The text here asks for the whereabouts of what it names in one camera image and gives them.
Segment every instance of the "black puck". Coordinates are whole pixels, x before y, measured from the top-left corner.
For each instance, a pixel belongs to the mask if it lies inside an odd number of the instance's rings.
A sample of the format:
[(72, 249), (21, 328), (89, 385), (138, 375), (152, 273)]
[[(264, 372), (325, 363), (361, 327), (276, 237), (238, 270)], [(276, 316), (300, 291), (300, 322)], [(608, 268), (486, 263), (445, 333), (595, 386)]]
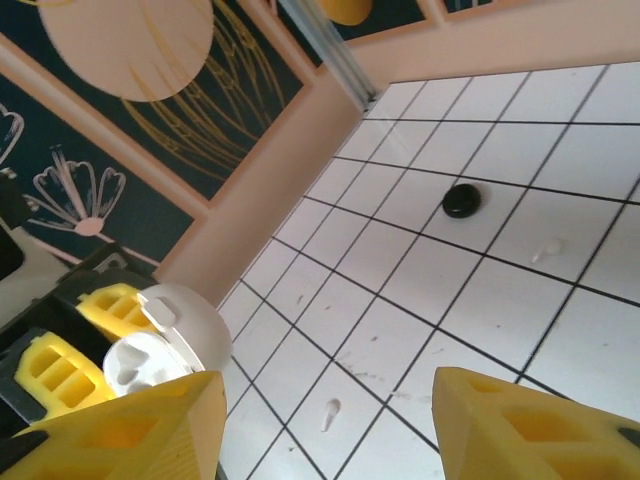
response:
[(467, 218), (480, 208), (480, 191), (469, 183), (452, 187), (442, 200), (444, 213), (452, 218)]

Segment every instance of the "yellow 3d-printed part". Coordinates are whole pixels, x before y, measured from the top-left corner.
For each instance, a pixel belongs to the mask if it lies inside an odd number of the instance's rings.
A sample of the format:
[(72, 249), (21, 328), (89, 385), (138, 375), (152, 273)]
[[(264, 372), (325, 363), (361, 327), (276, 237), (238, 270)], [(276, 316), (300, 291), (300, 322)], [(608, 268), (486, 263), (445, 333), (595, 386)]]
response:
[(102, 370), (51, 332), (35, 338), (24, 351), (14, 380), (45, 407), (45, 419), (116, 396)]
[(639, 423), (468, 370), (436, 371), (433, 419), (447, 480), (640, 479)]
[(76, 309), (112, 342), (141, 330), (156, 332), (142, 312), (138, 292), (136, 288), (118, 283), (82, 295)]
[(1, 480), (213, 480), (222, 375), (200, 372), (44, 422), (49, 438)]

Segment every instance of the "white plastic piece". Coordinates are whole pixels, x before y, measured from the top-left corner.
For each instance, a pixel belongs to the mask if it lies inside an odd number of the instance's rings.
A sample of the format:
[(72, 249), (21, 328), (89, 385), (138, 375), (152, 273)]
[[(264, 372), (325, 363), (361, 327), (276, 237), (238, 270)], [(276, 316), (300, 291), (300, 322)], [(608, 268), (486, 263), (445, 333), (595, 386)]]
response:
[(107, 383), (127, 395), (231, 359), (231, 335), (217, 310), (182, 285), (159, 284), (138, 293), (142, 312), (159, 333), (137, 332), (114, 343), (103, 362)]
[(551, 237), (544, 241), (538, 251), (531, 257), (531, 263), (535, 264), (543, 260), (545, 257), (559, 255), (562, 252), (564, 241), (557, 237)]
[(119, 397), (193, 373), (164, 338), (150, 332), (132, 333), (114, 343), (103, 371)]
[(324, 419), (322, 420), (322, 432), (326, 432), (331, 428), (331, 424), (333, 423), (333, 419), (336, 418), (336, 415), (340, 412), (340, 400), (334, 398), (327, 402), (327, 406), (325, 407)]

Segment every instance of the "white flower drawing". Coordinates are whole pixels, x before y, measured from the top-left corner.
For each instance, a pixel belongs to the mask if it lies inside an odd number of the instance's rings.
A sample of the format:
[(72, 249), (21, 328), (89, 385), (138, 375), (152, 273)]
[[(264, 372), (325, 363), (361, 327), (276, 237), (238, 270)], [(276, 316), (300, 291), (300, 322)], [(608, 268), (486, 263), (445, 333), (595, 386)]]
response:
[(2, 130), (0, 136), (0, 164), (9, 156), (13, 147), (16, 146), (22, 131), (24, 130), (24, 119), (16, 112), (10, 112), (4, 105), (0, 103), (0, 121), (2, 122)]
[[(114, 242), (102, 230), (122, 196), (126, 176), (108, 167), (98, 180), (93, 165), (67, 160), (59, 146), (52, 148), (51, 156), (53, 165), (33, 178), (41, 198), (25, 195), (26, 200), (37, 208), (29, 223)], [(159, 265), (156, 260), (123, 248), (151, 265)]]

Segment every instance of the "yellow robot part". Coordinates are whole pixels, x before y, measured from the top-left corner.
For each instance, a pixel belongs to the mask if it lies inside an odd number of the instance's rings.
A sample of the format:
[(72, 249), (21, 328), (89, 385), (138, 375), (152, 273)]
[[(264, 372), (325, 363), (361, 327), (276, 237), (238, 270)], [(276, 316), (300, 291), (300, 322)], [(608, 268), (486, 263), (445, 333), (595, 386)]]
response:
[(139, 331), (157, 332), (142, 312), (139, 290), (118, 283), (82, 295), (76, 309), (111, 342)]
[(102, 370), (51, 332), (23, 352), (14, 380), (45, 407), (45, 419), (115, 398)]
[(447, 480), (637, 480), (640, 424), (460, 368), (433, 419)]
[(1, 480), (213, 480), (226, 420), (222, 375), (200, 372), (34, 424), (49, 438)]

